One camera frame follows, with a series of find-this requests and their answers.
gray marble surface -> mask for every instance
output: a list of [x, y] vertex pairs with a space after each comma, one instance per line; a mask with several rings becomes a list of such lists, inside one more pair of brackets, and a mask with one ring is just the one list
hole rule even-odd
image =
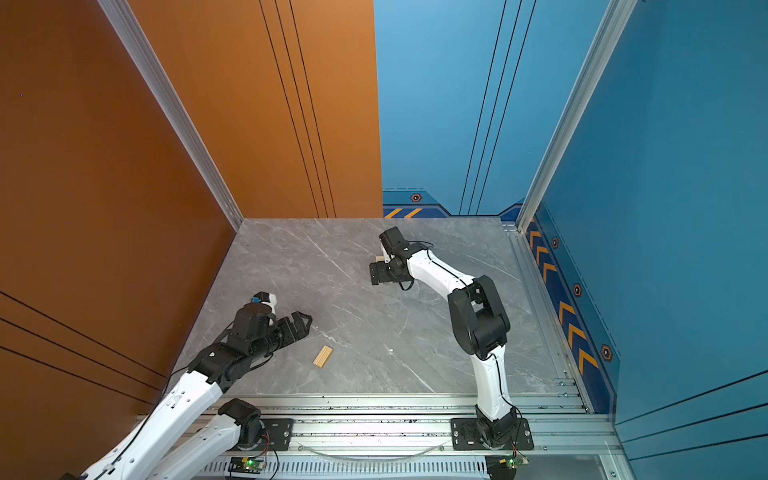
[[[216, 337], [255, 292], [278, 296], [278, 317], [314, 320], [309, 336], [244, 376], [229, 393], [476, 393], [469, 356], [451, 331], [448, 305], [416, 282], [372, 286], [378, 235], [397, 226], [426, 240], [455, 268], [490, 276], [511, 322], [510, 392], [556, 392], [555, 367], [531, 314], [518, 265], [496, 218], [245, 220], [182, 351], [178, 366]], [[325, 368], [313, 365], [333, 348]]]

black line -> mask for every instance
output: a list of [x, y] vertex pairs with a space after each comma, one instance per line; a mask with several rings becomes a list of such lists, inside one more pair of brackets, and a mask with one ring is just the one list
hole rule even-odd
[[687, 449], [672, 450], [671, 452], [654, 453], [653, 455], [645, 455], [645, 456], [636, 457], [636, 458], [627, 458], [627, 460], [632, 462], [633, 460], [642, 460], [643, 458], [660, 457], [662, 455], [669, 455], [671, 453], [689, 452], [690, 450], [705, 449], [706, 447], [716, 447], [718, 445], [726, 445], [728, 443], [743, 442], [745, 440], [761, 439], [762, 437], [768, 437], [768, 433], [761, 433], [759, 435], [752, 435], [752, 436], [749, 436], [749, 437], [742, 437], [740, 439], [726, 440], [724, 442], [715, 442], [715, 443], [710, 443], [710, 444], [707, 444], [707, 445], [699, 445], [697, 447], [688, 447]]
[[11, 349], [9, 349], [8, 347], [4, 347], [4, 346], [0, 345], [0, 349], [3, 349], [3, 350], [5, 350], [6, 352], [14, 353], [14, 354], [16, 354], [16, 355], [18, 355], [18, 356], [22, 356], [22, 357], [26, 358], [27, 360], [31, 360], [32, 362], [36, 362], [36, 363], [40, 363], [41, 365], [49, 366], [49, 367], [51, 367], [51, 368], [52, 368], [52, 369], [54, 369], [54, 370], [58, 370], [59, 372], [63, 372], [63, 373], [66, 373], [66, 374], [68, 374], [68, 375], [72, 375], [73, 377], [77, 377], [77, 378], [79, 378], [80, 380], [85, 380], [86, 382], [89, 382], [89, 383], [93, 383], [94, 385], [98, 385], [98, 386], [104, 387], [104, 388], [106, 388], [107, 390], [111, 390], [112, 392], [116, 392], [116, 393], [119, 393], [119, 394], [121, 394], [121, 395], [125, 395], [125, 396], [127, 396], [127, 397], [129, 397], [129, 398], [132, 398], [132, 399], [134, 399], [134, 400], [138, 400], [139, 402], [144, 402], [144, 403], [146, 403], [147, 405], [152, 405], [151, 403], [149, 403], [149, 402], [148, 402], [148, 401], [146, 401], [146, 400], [142, 400], [142, 399], [140, 399], [140, 398], [138, 398], [138, 397], [134, 397], [133, 395], [128, 395], [127, 393], [125, 393], [125, 392], [121, 392], [120, 390], [116, 390], [116, 389], [113, 389], [113, 388], [111, 388], [111, 387], [108, 387], [108, 386], [106, 386], [106, 385], [102, 385], [102, 384], [100, 384], [99, 382], [94, 382], [93, 380], [89, 380], [89, 379], [86, 379], [86, 378], [85, 378], [85, 377], [83, 377], [83, 376], [79, 376], [77, 373], [72, 373], [72, 372], [68, 372], [67, 370], [64, 370], [64, 369], [60, 369], [60, 368], [58, 368], [57, 366], [53, 366], [53, 365], [51, 365], [50, 363], [46, 363], [46, 362], [43, 362], [43, 361], [41, 361], [41, 360], [38, 360], [38, 359], [33, 359], [33, 358], [32, 358], [32, 357], [30, 357], [30, 356], [26, 356], [26, 355], [25, 355], [25, 354], [23, 354], [23, 353], [19, 353], [19, 352], [15, 351], [15, 350], [11, 350]]
[[88, 356], [85, 356], [85, 355], [83, 355], [82, 353], [78, 353], [78, 352], [75, 352], [73, 349], [70, 349], [70, 348], [68, 348], [68, 347], [66, 347], [66, 346], [63, 346], [63, 345], [62, 345], [62, 344], [60, 344], [60, 343], [56, 343], [56, 342], [54, 342], [53, 340], [47, 339], [47, 338], [45, 338], [45, 337], [44, 337], [44, 336], [42, 336], [42, 335], [38, 335], [37, 333], [35, 333], [35, 332], [32, 332], [31, 330], [27, 330], [27, 329], [26, 329], [26, 328], [24, 328], [23, 326], [19, 326], [19, 325], [16, 325], [16, 324], [15, 324], [15, 323], [13, 323], [12, 321], [10, 321], [10, 320], [7, 320], [7, 319], [4, 319], [4, 318], [2, 318], [1, 316], [0, 316], [0, 320], [2, 320], [3, 322], [6, 322], [8, 325], [13, 325], [13, 326], [15, 326], [16, 328], [18, 328], [18, 329], [20, 329], [20, 330], [23, 330], [23, 331], [25, 331], [26, 333], [29, 333], [30, 335], [34, 335], [34, 336], [38, 337], [39, 339], [43, 339], [43, 340], [45, 340], [45, 341], [46, 341], [46, 342], [48, 342], [48, 343], [53, 343], [54, 345], [56, 345], [56, 346], [58, 346], [58, 347], [61, 347], [61, 348], [62, 348], [62, 349], [64, 349], [64, 350], [67, 350], [68, 352], [74, 353], [74, 354], [75, 354], [75, 355], [77, 355], [77, 356], [80, 356], [80, 357], [82, 357], [82, 358], [84, 358], [84, 359], [86, 359], [86, 360], [90, 360], [90, 361], [92, 361], [93, 363], [96, 363], [96, 364], [98, 364], [98, 365], [101, 365], [101, 366], [103, 366], [105, 369], [109, 369], [109, 370], [111, 370], [111, 371], [113, 371], [113, 372], [115, 372], [115, 373], [119, 373], [119, 374], [120, 374], [120, 375], [122, 375], [122, 376], [126, 376], [126, 377], [128, 377], [129, 379], [131, 379], [131, 380], [135, 380], [136, 382], [139, 382], [139, 383], [141, 383], [141, 384], [143, 384], [143, 385], [146, 385], [146, 386], [148, 386], [148, 387], [150, 387], [150, 388], [152, 388], [152, 389], [155, 389], [155, 390], [157, 390], [158, 392], [160, 392], [160, 389], [159, 389], [159, 388], [157, 388], [156, 386], [152, 386], [152, 385], [150, 385], [149, 383], [146, 383], [146, 382], [142, 382], [142, 381], [141, 381], [141, 380], [139, 380], [139, 379], [135, 379], [134, 377], [132, 377], [132, 376], [128, 375], [127, 373], [123, 373], [123, 372], [121, 372], [120, 370], [116, 370], [116, 369], [113, 369], [113, 368], [112, 368], [112, 367], [110, 367], [110, 366], [106, 366], [104, 363], [101, 363], [101, 362], [99, 362], [99, 361], [97, 361], [97, 360], [94, 360], [94, 359], [92, 359], [92, 358], [88, 357]]
[[266, 15], [264, 14], [264, 5], [259, 0], [259, 6], [261, 7], [261, 16], [264, 18], [264, 26], [266, 27], [266, 36], [270, 38], [270, 46], [272, 47], [272, 55], [275, 57], [275, 65], [277, 66], [277, 74], [280, 76], [280, 84], [283, 86], [283, 94], [286, 97], [286, 105], [288, 107], [288, 115], [290, 115], [290, 122], [293, 124], [293, 133], [296, 135], [296, 143], [299, 145], [299, 153], [301, 154], [301, 161], [304, 163], [304, 173], [306, 174], [306, 182], [310, 185], [310, 193], [312, 194], [312, 202], [315, 204], [315, 213], [317, 217], [320, 217], [320, 210], [317, 209], [317, 199], [315, 198], [315, 190], [312, 188], [312, 181], [310, 180], [310, 171], [306, 167], [306, 160], [304, 160], [304, 151], [301, 149], [301, 141], [299, 140], [299, 131], [296, 129], [296, 122], [293, 120], [293, 112], [290, 110], [290, 102], [288, 102], [288, 92], [286, 91], [286, 85], [283, 83], [283, 73], [280, 71], [280, 64], [277, 62], [277, 53], [275, 52], [275, 44], [272, 43], [272, 34], [270, 34], [270, 26], [266, 23]]
[[518, 76], [518, 68], [520, 67], [520, 58], [523, 56], [523, 48], [525, 48], [525, 39], [528, 38], [528, 29], [531, 27], [531, 20], [533, 19], [533, 12], [536, 9], [536, 0], [533, 2], [533, 8], [531, 8], [531, 17], [528, 19], [528, 27], [525, 28], [525, 36], [523, 37], [523, 45], [520, 45], [520, 54], [518, 55], [518, 64], [515, 66], [515, 73], [512, 75], [512, 83], [509, 85], [509, 93], [507, 93], [507, 101], [504, 104], [504, 112], [502, 113], [502, 120], [498, 122], [498, 132], [496, 133], [496, 141], [493, 143], [493, 151], [491, 152], [491, 160], [488, 161], [488, 169], [485, 171], [485, 180], [482, 182], [482, 190], [480, 190], [480, 198], [478, 199], [478, 207], [475, 213], [480, 211], [480, 202], [482, 202], [482, 195], [485, 193], [485, 184], [488, 182], [488, 174], [491, 172], [491, 164], [493, 163], [493, 155], [496, 153], [496, 145], [498, 144], [498, 137], [502, 134], [502, 125], [504, 124], [504, 116], [507, 114], [507, 106], [509, 106], [509, 97], [512, 95], [512, 87], [515, 86], [515, 78]]
[[275, 10], [277, 10], [277, 21], [280, 23], [280, 31], [283, 33], [283, 43], [286, 46], [286, 55], [288, 55], [288, 65], [290, 65], [290, 74], [293, 77], [293, 86], [296, 88], [296, 98], [299, 99], [299, 110], [301, 110], [301, 118], [304, 120], [304, 131], [306, 132], [306, 141], [310, 143], [310, 153], [312, 154], [312, 163], [315, 165], [315, 176], [317, 177], [317, 186], [320, 188], [320, 198], [323, 199], [323, 209], [326, 211], [326, 218], [328, 218], [328, 206], [326, 205], [326, 195], [323, 193], [323, 184], [320, 183], [320, 172], [317, 170], [317, 160], [315, 160], [315, 149], [312, 148], [312, 139], [310, 138], [310, 128], [306, 126], [306, 116], [304, 115], [304, 106], [301, 105], [301, 94], [299, 93], [299, 84], [296, 83], [296, 73], [293, 71], [293, 60], [290, 59], [290, 50], [288, 49], [288, 40], [286, 39], [286, 31], [283, 28], [283, 19], [280, 17], [280, 7], [277, 6], [277, 0], [275, 0]]
[[498, 47], [498, 36], [502, 33], [502, 23], [504, 22], [504, 11], [507, 9], [507, 0], [504, 0], [502, 8], [502, 19], [498, 21], [498, 31], [496, 32], [496, 43], [493, 44], [493, 55], [491, 55], [491, 66], [488, 67], [488, 80], [485, 81], [485, 91], [482, 94], [482, 104], [480, 105], [480, 117], [478, 118], [478, 127], [475, 129], [475, 140], [472, 142], [472, 152], [469, 154], [469, 165], [467, 166], [467, 177], [464, 179], [464, 190], [462, 191], [462, 202], [458, 206], [458, 214], [462, 214], [464, 207], [464, 196], [467, 193], [467, 182], [469, 182], [469, 172], [472, 170], [472, 157], [475, 155], [475, 144], [478, 141], [478, 132], [480, 131], [480, 120], [482, 120], [482, 111], [485, 108], [485, 96], [488, 95], [488, 84], [491, 82], [491, 72], [493, 71], [493, 60], [496, 58], [496, 48]]
[[715, 389], [707, 390], [706, 392], [702, 392], [702, 393], [699, 393], [697, 395], [690, 396], [687, 399], [678, 400], [675, 403], [670, 403], [669, 405], [666, 405], [666, 406], [663, 406], [663, 407], [659, 407], [659, 408], [657, 408], [655, 410], [651, 410], [650, 412], [645, 412], [643, 414], [634, 416], [631, 419], [622, 420], [620, 422], [617, 422], [616, 425], [621, 425], [622, 423], [631, 422], [632, 420], [639, 419], [640, 417], [645, 417], [646, 415], [650, 415], [651, 413], [656, 413], [656, 412], [659, 412], [660, 410], [668, 409], [671, 406], [680, 405], [681, 403], [687, 402], [688, 400], [697, 399], [700, 396], [705, 396], [705, 395], [707, 395], [709, 393], [716, 392], [717, 390], [725, 389], [726, 387], [736, 385], [737, 383], [741, 383], [741, 382], [744, 382], [746, 380], [750, 380], [750, 379], [753, 379], [755, 377], [758, 377], [758, 376], [761, 376], [761, 375], [765, 375], [766, 373], [768, 373], [768, 370], [763, 370], [762, 372], [755, 373], [754, 375], [745, 376], [742, 379], [736, 380], [736, 381], [731, 382], [731, 383], [726, 383], [725, 385], [721, 385], [721, 386], [719, 386], [719, 387], [717, 387]]
[[488, 122], [488, 131], [485, 132], [485, 142], [483, 142], [482, 145], [482, 153], [480, 154], [480, 164], [478, 165], [478, 174], [475, 175], [475, 186], [472, 188], [472, 196], [469, 198], [469, 206], [467, 207], [467, 214], [469, 215], [469, 212], [472, 210], [472, 201], [475, 199], [475, 191], [478, 187], [478, 179], [480, 178], [480, 169], [482, 168], [482, 158], [485, 156], [485, 148], [488, 146], [488, 136], [491, 133], [491, 126], [493, 125], [493, 116], [496, 113], [496, 104], [498, 103], [498, 94], [502, 91], [502, 83], [504, 83], [504, 73], [507, 71], [507, 60], [509, 60], [509, 51], [512, 49], [512, 39], [515, 38], [515, 29], [518, 27], [518, 18], [520, 17], [520, 7], [522, 6], [523, 2], [520, 0], [520, 4], [518, 5], [518, 14], [515, 16], [515, 24], [512, 26], [512, 35], [509, 36], [509, 46], [507, 47], [507, 55], [504, 57], [504, 66], [502, 67], [502, 77], [498, 80], [498, 88], [496, 89], [496, 99], [493, 101], [493, 110], [491, 110], [491, 121]]
[[304, 79], [306, 80], [306, 90], [310, 94], [310, 107], [312, 107], [312, 116], [315, 118], [315, 130], [317, 130], [317, 141], [320, 144], [320, 156], [323, 159], [323, 169], [326, 171], [326, 181], [328, 182], [328, 194], [331, 197], [331, 208], [333, 208], [333, 216], [336, 215], [336, 202], [333, 199], [333, 189], [331, 188], [331, 179], [328, 176], [328, 166], [326, 165], [326, 154], [323, 151], [323, 139], [320, 137], [320, 128], [317, 124], [317, 114], [315, 113], [315, 102], [312, 100], [312, 90], [310, 89], [310, 78], [306, 74], [306, 64], [304, 63], [304, 53], [301, 51], [301, 41], [299, 40], [299, 27], [296, 26], [296, 16], [293, 14], [293, 3], [288, 0], [290, 5], [290, 14], [293, 17], [293, 29], [296, 31], [296, 43], [299, 44], [299, 55], [301, 55], [301, 65], [304, 68]]
[[97, 345], [99, 345], [99, 346], [103, 346], [105, 349], [109, 350], [110, 352], [113, 352], [113, 353], [117, 353], [119, 356], [123, 357], [124, 359], [126, 359], [126, 360], [130, 360], [130, 361], [132, 361], [133, 363], [135, 363], [136, 365], [139, 365], [139, 366], [141, 366], [141, 367], [144, 367], [145, 369], [149, 370], [150, 372], [152, 372], [152, 373], [157, 373], [159, 376], [161, 376], [161, 377], [165, 378], [165, 375], [163, 375], [162, 373], [160, 373], [160, 372], [157, 372], [157, 371], [155, 371], [155, 370], [153, 370], [153, 369], [149, 368], [149, 367], [148, 367], [148, 366], [146, 366], [146, 365], [142, 365], [141, 363], [137, 362], [136, 360], [132, 359], [131, 357], [129, 357], [129, 356], [126, 356], [126, 355], [123, 355], [122, 353], [118, 352], [117, 350], [115, 350], [115, 349], [112, 349], [112, 348], [110, 348], [110, 347], [106, 346], [105, 344], [103, 344], [103, 343], [99, 342], [98, 340], [94, 340], [94, 339], [92, 339], [90, 336], [88, 336], [88, 335], [85, 335], [85, 334], [84, 334], [84, 333], [82, 333], [82, 332], [78, 332], [76, 329], [73, 329], [73, 328], [72, 328], [72, 327], [70, 327], [69, 325], [66, 325], [66, 324], [64, 324], [64, 323], [62, 323], [62, 322], [59, 322], [59, 321], [58, 321], [58, 320], [56, 320], [54, 317], [52, 317], [52, 316], [50, 316], [50, 315], [46, 315], [45, 313], [43, 313], [43, 312], [41, 312], [40, 310], [38, 310], [38, 309], [34, 308], [33, 306], [30, 306], [30, 305], [28, 305], [28, 304], [26, 304], [26, 303], [22, 302], [21, 300], [19, 300], [19, 299], [17, 299], [17, 298], [14, 298], [13, 296], [10, 296], [10, 295], [8, 295], [6, 292], [2, 292], [2, 291], [0, 291], [0, 293], [1, 293], [2, 295], [4, 295], [4, 296], [7, 296], [9, 299], [13, 300], [13, 301], [14, 301], [14, 302], [16, 302], [16, 303], [18, 303], [18, 304], [20, 304], [20, 305], [23, 305], [23, 306], [26, 306], [27, 308], [29, 308], [29, 309], [30, 309], [30, 310], [32, 310], [33, 312], [36, 312], [36, 313], [39, 313], [40, 315], [43, 315], [45, 318], [47, 318], [47, 319], [51, 320], [52, 322], [54, 322], [54, 323], [57, 323], [58, 325], [61, 325], [61, 326], [63, 326], [64, 328], [66, 328], [66, 329], [69, 329], [69, 330], [71, 330], [72, 332], [75, 332], [75, 333], [77, 333], [79, 336], [83, 336], [83, 337], [85, 337], [85, 338], [89, 339], [90, 341], [92, 341], [93, 343], [96, 343], [96, 344], [97, 344]]
[[634, 442], [635, 440], [645, 439], [647, 437], [652, 437], [654, 435], [659, 435], [660, 433], [671, 432], [673, 430], [684, 429], [685, 427], [690, 427], [692, 425], [698, 425], [700, 423], [709, 422], [710, 420], [722, 419], [723, 417], [727, 417], [727, 416], [731, 416], [731, 415], [736, 415], [737, 413], [744, 413], [744, 412], [749, 412], [750, 410], [761, 409], [764, 406], [768, 406], [768, 403], [762, 403], [760, 405], [746, 407], [745, 409], [736, 410], [735, 412], [724, 413], [722, 415], [716, 415], [714, 417], [710, 417], [710, 418], [704, 419], [704, 420], [697, 420], [696, 422], [686, 423], [685, 425], [680, 425], [679, 427], [672, 427], [671, 429], [661, 430], [660, 432], [649, 433], [648, 435], [642, 435], [640, 437], [635, 437], [634, 439], [623, 440], [621, 443]]

robotic arm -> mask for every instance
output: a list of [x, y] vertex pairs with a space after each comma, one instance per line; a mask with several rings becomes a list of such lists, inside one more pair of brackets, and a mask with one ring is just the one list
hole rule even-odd
[[425, 243], [405, 240], [397, 227], [379, 235], [384, 260], [370, 264], [371, 283], [421, 280], [448, 301], [453, 335], [472, 356], [478, 383], [475, 412], [483, 444], [501, 449], [521, 420], [510, 402], [504, 366], [509, 318], [493, 280], [473, 278], [440, 260]]
[[192, 422], [233, 383], [266, 363], [265, 360], [252, 367], [252, 361], [269, 360], [276, 350], [307, 336], [312, 317], [294, 312], [291, 318], [277, 319], [273, 313], [275, 304], [275, 296], [270, 293], [253, 296], [251, 302], [237, 311], [232, 328], [197, 354], [153, 412], [80, 478], [188, 479], [235, 445], [257, 444], [264, 431], [260, 410], [233, 399], [219, 409], [208, 425], [163, 458]]

yellow chevron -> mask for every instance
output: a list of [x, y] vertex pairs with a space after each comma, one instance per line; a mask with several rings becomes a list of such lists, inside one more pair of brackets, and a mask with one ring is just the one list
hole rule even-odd
[[576, 315], [576, 312], [574, 312], [574, 307], [568, 305], [565, 302], [560, 302], [560, 324], [563, 324], [563, 310], [567, 310], [568, 312], [573, 313]]
[[580, 374], [584, 375], [584, 361], [587, 360], [589, 363], [594, 365], [596, 369], [599, 369], [598, 361], [595, 360], [592, 355], [589, 353], [586, 353], [584, 350], [579, 349], [578, 350], [578, 371]]
[[551, 263], [544, 262], [544, 284], [547, 284], [547, 270], [552, 270], [553, 272], [557, 272], [558, 269], [554, 268], [554, 265]]
[[411, 212], [410, 214], [406, 215], [406, 216], [405, 216], [405, 218], [410, 218], [410, 217], [413, 217], [414, 215], [416, 215], [416, 214], [417, 214], [418, 212], [420, 212], [420, 211], [422, 211], [422, 209], [421, 209], [421, 208], [414, 208], [414, 209], [413, 209], [413, 212]]
[[540, 237], [540, 232], [531, 232], [531, 250], [533, 250], [533, 237]]
[[536, 247], [536, 265], [541, 265], [541, 254], [549, 253], [547, 247]]
[[574, 333], [576, 335], [579, 335], [583, 339], [587, 339], [587, 336], [584, 335], [584, 331], [574, 326], [574, 324], [568, 325], [568, 345], [571, 346], [571, 348], [574, 347]]

striped wooden block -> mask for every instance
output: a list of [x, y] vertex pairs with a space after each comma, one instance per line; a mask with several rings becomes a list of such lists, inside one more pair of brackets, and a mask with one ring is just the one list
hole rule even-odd
[[331, 353], [333, 353], [333, 349], [327, 345], [324, 346], [323, 349], [320, 350], [320, 353], [317, 354], [317, 357], [313, 363], [318, 367], [323, 368], [328, 362], [328, 358], [331, 356]]

